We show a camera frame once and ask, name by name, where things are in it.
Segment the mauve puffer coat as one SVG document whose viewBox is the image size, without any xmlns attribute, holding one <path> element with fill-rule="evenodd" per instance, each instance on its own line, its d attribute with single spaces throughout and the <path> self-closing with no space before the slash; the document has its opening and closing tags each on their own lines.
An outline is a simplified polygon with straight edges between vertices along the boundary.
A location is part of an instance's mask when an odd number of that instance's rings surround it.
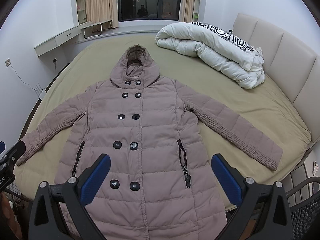
<svg viewBox="0 0 320 240">
<path fill-rule="evenodd" d="M 139 45 L 125 51 L 108 80 L 61 103 L 27 133 L 17 163 L 70 128 L 55 183 L 102 153 L 110 156 L 111 169 L 87 208 L 107 239 L 215 238 L 227 219 L 200 122 L 277 169 L 283 151 L 273 140 L 223 103 L 161 76 Z"/>
</svg>

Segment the beige padded headboard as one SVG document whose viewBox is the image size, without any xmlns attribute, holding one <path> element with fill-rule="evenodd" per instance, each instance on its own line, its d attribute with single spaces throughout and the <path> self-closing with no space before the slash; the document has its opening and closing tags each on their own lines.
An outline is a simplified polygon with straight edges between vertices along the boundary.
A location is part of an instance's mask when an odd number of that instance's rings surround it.
<svg viewBox="0 0 320 240">
<path fill-rule="evenodd" d="M 319 141 L 319 55 L 287 31 L 253 16 L 238 14 L 233 33 L 263 50 L 264 72 L 291 101 Z"/>
</svg>

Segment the white folded duvet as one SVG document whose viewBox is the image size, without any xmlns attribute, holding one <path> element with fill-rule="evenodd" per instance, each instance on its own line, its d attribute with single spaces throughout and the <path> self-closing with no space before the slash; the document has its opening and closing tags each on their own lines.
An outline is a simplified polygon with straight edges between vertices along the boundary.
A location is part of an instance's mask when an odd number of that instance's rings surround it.
<svg viewBox="0 0 320 240">
<path fill-rule="evenodd" d="M 159 47 L 200 58 L 244 89 L 255 88 L 265 81 L 260 47 L 243 51 L 214 32 L 186 22 L 163 27 L 155 41 Z"/>
</svg>

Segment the zebra print pillow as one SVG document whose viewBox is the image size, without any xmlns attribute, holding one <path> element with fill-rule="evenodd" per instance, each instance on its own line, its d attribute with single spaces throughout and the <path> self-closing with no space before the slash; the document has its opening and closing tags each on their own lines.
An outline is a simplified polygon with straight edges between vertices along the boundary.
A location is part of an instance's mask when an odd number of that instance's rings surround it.
<svg viewBox="0 0 320 240">
<path fill-rule="evenodd" d="M 247 50 L 253 51 L 254 50 L 254 48 L 249 43 L 247 43 L 243 39 L 237 37 L 232 32 L 225 31 L 225 30 L 223 30 L 219 27 L 216 27 L 214 25 L 206 24 L 206 23 L 199 22 L 199 21 L 191 22 L 191 24 L 199 26 L 199 27 L 203 27 L 205 29 L 208 29 L 208 30 L 214 32 L 219 37 L 231 42 L 232 44 L 234 44 L 235 46 L 237 46 L 238 48 L 240 48 L 243 51 L 247 51 Z"/>
</svg>

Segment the left beige curtain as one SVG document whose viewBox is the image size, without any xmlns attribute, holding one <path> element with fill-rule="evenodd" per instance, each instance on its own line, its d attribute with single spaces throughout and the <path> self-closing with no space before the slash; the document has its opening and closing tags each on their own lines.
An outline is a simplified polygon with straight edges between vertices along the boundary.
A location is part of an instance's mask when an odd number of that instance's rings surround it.
<svg viewBox="0 0 320 240">
<path fill-rule="evenodd" d="M 112 29 L 119 27 L 118 0 L 85 0 L 87 20 L 92 23 L 112 21 Z"/>
</svg>

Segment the beige curtain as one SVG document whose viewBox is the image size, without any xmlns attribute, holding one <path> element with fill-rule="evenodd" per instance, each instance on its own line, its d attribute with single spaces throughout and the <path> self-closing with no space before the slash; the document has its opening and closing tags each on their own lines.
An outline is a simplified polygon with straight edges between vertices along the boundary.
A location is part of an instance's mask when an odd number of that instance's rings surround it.
<svg viewBox="0 0 320 240">
<path fill-rule="evenodd" d="M 179 22 L 191 22 L 193 19 L 195 0 L 181 0 L 179 10 Z"/>
<path fill-rule="evenodd" d="M 112 21 L 112 29 L 119 27 L 118 0 L 85 0 L 87 20 L 92 23 Z"/>
</svg>

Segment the right beige curtain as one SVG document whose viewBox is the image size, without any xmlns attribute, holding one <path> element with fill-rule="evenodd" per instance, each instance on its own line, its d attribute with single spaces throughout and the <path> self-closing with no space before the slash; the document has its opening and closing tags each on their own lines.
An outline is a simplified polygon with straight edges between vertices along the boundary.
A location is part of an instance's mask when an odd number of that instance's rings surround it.
<svg viewBox="0 0 320 240">
<path fill-rule="evenodd" d="M 193 19 L 195 0 L 181 0 L 179 10 L 179 22 L 191 22 Z"/>
</svg>

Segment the wall power socket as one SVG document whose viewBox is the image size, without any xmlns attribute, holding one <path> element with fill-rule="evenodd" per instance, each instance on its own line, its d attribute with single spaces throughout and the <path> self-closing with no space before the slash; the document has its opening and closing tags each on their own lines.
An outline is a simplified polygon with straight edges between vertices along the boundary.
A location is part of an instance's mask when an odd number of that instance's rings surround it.
<svg viewBox="0 0 320 240">
<path fill-rule="evenodd" d="M 7 60 L 5 61 L 5 65 L 6 65 L 6 67 L 8 67 L 8 66 L 11 65 L 10 59 L 7 59 Z"/>
</svg>

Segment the white wall desk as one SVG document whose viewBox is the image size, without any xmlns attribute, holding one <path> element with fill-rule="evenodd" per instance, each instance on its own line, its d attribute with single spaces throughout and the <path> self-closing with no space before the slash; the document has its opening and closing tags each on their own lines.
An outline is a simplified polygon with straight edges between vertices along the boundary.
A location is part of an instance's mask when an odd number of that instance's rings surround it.
<svg viewBox="0 0 320 240">
<path fill-rule="evenodd" d="M 85 22 L 75 27 L 69 28 L 34 47 L 37 57 L 58 48 L 62 44 L 81 34 L 81 30 L 89 26 L 92 22 Z"/>
</svg>

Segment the white wall shelf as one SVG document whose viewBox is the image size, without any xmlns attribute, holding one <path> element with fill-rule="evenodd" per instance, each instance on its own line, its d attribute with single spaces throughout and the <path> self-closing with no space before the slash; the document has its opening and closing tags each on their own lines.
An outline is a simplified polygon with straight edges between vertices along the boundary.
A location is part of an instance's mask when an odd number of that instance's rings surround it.
<svg viewBox="0 0 320 240">
<path fill-rule="evenodd" d="M 83 24 L 87 21 L 85 0 L 76 0 L 76 7 L 77 7 L 76 10 L 78 15 L 78 22 L 79 24 Z"/>
</svg>

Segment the metal frame chair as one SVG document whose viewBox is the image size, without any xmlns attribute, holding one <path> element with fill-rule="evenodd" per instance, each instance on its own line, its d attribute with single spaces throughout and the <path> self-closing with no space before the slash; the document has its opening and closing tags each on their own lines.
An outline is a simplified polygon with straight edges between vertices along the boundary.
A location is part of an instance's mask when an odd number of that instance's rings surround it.
<svg viewBox="0 0 320 240">
<path fill-rule="evenodd" d="M 112 29 L 112 20 L 101 21 L 97 23 L 87 24 L 81 29 L 83 30 L 84 39 L 100 36 L 103 33 L 104 25 L 108 24 Z"/>
</svg>

